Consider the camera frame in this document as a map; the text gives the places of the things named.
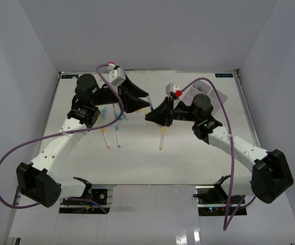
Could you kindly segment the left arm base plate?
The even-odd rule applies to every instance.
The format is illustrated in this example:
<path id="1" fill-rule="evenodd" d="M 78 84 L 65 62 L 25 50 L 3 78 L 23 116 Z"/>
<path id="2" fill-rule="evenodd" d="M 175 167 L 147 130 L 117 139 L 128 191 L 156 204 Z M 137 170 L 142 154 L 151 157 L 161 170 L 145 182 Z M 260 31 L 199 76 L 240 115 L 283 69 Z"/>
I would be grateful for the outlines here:
<path id="1" fill-rule="evenodd" d="M 62 199 L 59 213 L 61 214 L 107 214 L 112 204 L 113 189 L 92 189 L 92 202 Z"/>

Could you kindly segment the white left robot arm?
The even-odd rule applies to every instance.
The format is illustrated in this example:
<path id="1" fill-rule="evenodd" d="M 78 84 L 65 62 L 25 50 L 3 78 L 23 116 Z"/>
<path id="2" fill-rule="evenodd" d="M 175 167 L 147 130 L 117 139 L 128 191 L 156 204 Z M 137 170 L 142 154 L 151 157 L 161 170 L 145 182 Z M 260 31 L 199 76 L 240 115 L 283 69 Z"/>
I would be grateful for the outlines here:
<path id="1" fill-rule="evenodd" d="M 21 163 L 16 169 L 19 191 L 22 195 L 49 208 L 58 199 L 75 198 L 85 204 L 91 200 L 92 184 L 80 177 L 69 181 L 57 181 L 57 171 L 66 157 L 98 120 L 99 106 L 122 101 L 124 112 L 133 113 L 150 104 L 145 101 L 149 94 L 134 85 L 126 74 L 119 77 L 121 84 L 116 93 L 104 85 L 99 87 L 95 77 L 89 73 L 77 79 L 75 95 L 60 135 L 38 154 L 30 163 Z"/>

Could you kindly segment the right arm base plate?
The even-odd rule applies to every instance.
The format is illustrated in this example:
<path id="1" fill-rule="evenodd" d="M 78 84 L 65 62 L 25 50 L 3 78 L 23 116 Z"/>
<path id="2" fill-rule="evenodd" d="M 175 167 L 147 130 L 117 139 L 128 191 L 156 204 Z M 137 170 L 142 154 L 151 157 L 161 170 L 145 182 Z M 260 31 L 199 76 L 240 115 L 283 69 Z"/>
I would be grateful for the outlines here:
<path id="1" fill-rule="evenodd" d="M 200 217 L 225 216 L 228 195 L 223 187 L 225 187 L 224 183 L 226 181 L 230 183 L 230 175 L 222 176 L 211 186 L 205 185 L 195 187 L 196 192 L 193 194 L 193 197 L 197 199 L 198 214 Z M 228 216 L 232 215 L 241 198 L 241 195 L 232 194 Z M 247 215 L 245 199 L 243 199 L 243 202 L 235 215 Z"/>

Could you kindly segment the orange white pen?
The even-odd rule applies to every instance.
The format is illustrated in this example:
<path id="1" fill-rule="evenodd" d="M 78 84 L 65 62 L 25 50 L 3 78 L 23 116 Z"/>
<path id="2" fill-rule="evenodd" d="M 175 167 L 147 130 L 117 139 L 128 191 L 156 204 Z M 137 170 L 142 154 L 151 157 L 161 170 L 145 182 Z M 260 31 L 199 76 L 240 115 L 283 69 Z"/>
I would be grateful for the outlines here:
<path id="1" fill-rule="evenodd" d="M 108 149 L 110 149 L 110 144 L 109 144 L 109 142 L 108 142 L 108 139 L 107 139 L 107 136 L 106 136 L 105 129 L 102 128 L 101 131 L 102 131 L 102 135 L 103 135 L 103 138 L 104 138 L 104 141 L 105 141 L 106 147 L 107 147 Z"/>

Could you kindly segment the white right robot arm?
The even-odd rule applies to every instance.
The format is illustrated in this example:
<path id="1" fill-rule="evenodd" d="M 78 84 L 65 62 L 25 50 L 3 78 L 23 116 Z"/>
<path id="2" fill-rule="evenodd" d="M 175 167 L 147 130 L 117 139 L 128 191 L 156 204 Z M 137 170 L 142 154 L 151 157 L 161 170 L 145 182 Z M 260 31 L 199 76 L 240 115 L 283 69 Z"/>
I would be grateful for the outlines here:
<path id="1" fill-rule="evenodd" d="M 213 106 L 210 98 L 197 94 L 191 105 L 165 97 L 163 102 L 145 116 L 160 126 L 169 127 L 174 120 L 192 121 L 192 131 L 205 143 L 234 156 L 235 160 L 245 166 L 251 177 L 239 180 L 230 188 L 230 176 L 223 176 L 213 187 L 215 199 L 225 204 L 234 195 L 254 195 L 264 203 L 270 204 L 294 183 L 286 157 L 278 149 L 268 151 L 233 136 L 228 129 L 212 116 Z"/>

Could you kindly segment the blue pen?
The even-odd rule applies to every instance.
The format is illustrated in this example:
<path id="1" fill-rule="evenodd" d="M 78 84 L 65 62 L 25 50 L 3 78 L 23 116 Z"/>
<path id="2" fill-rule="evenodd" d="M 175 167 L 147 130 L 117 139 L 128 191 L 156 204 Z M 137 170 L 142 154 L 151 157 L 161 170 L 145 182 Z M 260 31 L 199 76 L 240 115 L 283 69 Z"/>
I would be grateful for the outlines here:
<path id="1" fill-rule="evenodd" d="M 146 96 L 146 99 L 147 99 L 147 101 L 148 101 L 148 103 L 149 103 L 150 110 L 153 111 L 154 108 L 153 108 L 153 104 L 152 104 L 152 101 L 151 101 L 150 96 Z"/>

